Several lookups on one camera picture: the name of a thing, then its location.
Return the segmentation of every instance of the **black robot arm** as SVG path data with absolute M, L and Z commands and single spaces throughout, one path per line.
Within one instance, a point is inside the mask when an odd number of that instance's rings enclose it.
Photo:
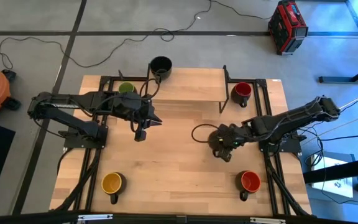
M 241 127 L 221 124 L 218 130 L 209 135 L 208 144 L 215 157 L 229 162 L 231 151 L 247 142 L 267 141 L 276 144 L 285 134 L 314 121 L 334 121 L 340 112 L 332 99 L 317 97 L 294 110 L 248 119 L 241 123 Z
M 146 128 L 160 125 L 161 119 L 154 114 L 150 95 L 116 91 L 91 91 L 84 95 L 51 94 L 42 92 L 32 99 L 27 114 L 32 119 L 52 119 L 69 126 L 59 131 L 66 138 L 65 147 L 104 147 L 107 127 L 97 121 L 83 121 L 60 109 L 80 109 L 87 116 L 111 115 L 131 121 L 135 141 L 146 138 Z

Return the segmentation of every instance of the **red mug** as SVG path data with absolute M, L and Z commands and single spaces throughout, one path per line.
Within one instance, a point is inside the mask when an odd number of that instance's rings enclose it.
M 247 102 L 251 97 L 252 88 L 248 83 L 237 83 L 231 90 L 230 98 L 242 108 L 247 107 Z
M 240 191 L 240 199 L 245 202 L 249 194 L 259 190 L 260 178 L 255 172 L 241 171 L 236 175 L 236 187 Z

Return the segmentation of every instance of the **black mug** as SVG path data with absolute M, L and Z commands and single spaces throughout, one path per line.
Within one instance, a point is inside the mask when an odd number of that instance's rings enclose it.
M 112 205 L 117 204 L 118 195 L 125 190 L 126 185 L 127 180 L 124 175 L 118 172 L 105 175 L 102 180 L 102 189 L 106 194 L 110 195 L 110 203 Z
M 150 70 L 157 81 L 161 83 L 162 80 L 166 80 L 171 75 L 172 62 L 164 56 L 155 57 L 150 62 Z
M 249 98 L 251 97 L 252 88 L 248 83 L 237 83 L 231 90 L 231 100 L 239 104 L 242 108 L 247 107 Z
M 240 199 L 245 202 L 248 195 L 255 193 L 260 188 L 260 178 L 252 171 L 241 171 L 236 175 L 236 188 L 240 191 Z

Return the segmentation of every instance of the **red power station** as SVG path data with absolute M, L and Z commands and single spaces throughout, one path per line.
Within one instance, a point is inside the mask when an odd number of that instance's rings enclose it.
M 279 1 L 268 22 L 268 31 L 273 37 L 277 54 L 292 54 L 308 35 L 308 27 L 298 6 L 292 0 Z

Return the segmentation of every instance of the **yellow mug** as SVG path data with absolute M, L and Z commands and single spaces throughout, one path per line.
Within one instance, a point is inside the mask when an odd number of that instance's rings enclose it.
M 112 172 L 103 177 L 102 189 L 106 194 L 110 195 L 112 205 L 117 204 L 118 195 L 125 190 L 126 183 L 124 175 L 118 172 Z

